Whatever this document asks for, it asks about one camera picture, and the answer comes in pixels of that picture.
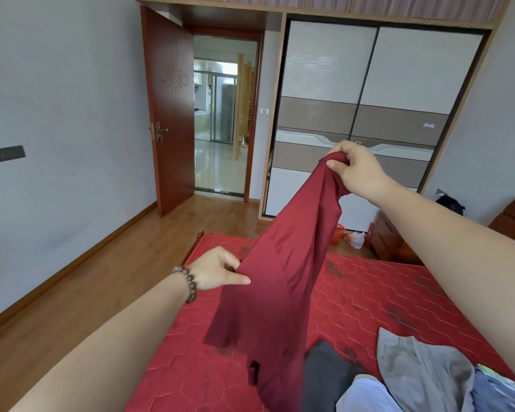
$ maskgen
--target wardrobe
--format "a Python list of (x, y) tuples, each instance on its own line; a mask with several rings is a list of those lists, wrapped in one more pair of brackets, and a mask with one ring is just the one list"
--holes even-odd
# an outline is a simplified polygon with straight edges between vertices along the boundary
[[(484, 31), (289, 20), (271, 139), (264, 216), (275, 216), (319, 159), (350, 139), (414, 191), (481, 50)], [(340, 223), (368, 230), (378, 208), (354, 194)]]

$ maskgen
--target hand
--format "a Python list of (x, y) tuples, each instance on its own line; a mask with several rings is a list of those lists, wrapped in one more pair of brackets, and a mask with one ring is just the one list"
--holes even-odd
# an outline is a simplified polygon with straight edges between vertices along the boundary
[(337, 172), (350, 192), (377, 204), (380, 197), (397, 183), (385, 174), (376, 157), (364, 146), (344, 140), (335, 145), (330, 153), (344, 152), (350, 166), (336, 160), (326, 165)]
[(236, 270), (240, 261), (223, 247), (216, 247), (204, 253), (187, 266), (189, 274), (194, 276), (193, 282), (199, 291), (218, 288), (224, 284), (249, 284), (250, 278), (227, 270)]

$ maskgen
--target hexagon pattern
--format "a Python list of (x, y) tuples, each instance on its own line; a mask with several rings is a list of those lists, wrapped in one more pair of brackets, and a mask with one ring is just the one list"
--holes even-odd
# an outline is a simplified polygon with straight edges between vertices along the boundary
[[(206, 234), (189, 263), (221, 245), (243, 258), (253, 241)], [(201, 344), (221, 289), (199, 292), (185, 305), (151, 360), (127, 412), (259, 412), (247, 383), (245, 356)], [(379, 327), (428, 344), (455, 346), (472, 363), (515, 380), (514, 373), (422, 266), (328, 253), (311, 295), (307, 344), (325, 339), (345, 360), (381, 378)]]

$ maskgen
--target wooden nightstand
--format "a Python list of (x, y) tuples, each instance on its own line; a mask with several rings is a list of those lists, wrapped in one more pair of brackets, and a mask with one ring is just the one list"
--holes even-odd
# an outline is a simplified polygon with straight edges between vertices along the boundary
[(380, 260), (423, 266), (418, 255), (406, 244), (384, 213), (379, 213), (368, 243)]

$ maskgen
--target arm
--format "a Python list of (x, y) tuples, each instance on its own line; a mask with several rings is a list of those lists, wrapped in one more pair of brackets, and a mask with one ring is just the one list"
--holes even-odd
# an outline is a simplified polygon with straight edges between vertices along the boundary
[[(236, 269), (239, 263), (216, 247), (187, 268), (197, 289), (204, 291), (224, 284), (249, 284), (247, 276), (225, 269)], [(166, 277), (57, 363), (12, 411), (123, 411), (188, 297), (184, 274)]]
[(448, 296), (515, 371), (515, 241), (455, 214), (389, 178), (355, 143), (351, 166), (329, 161), (347, 188), (389, 217)]

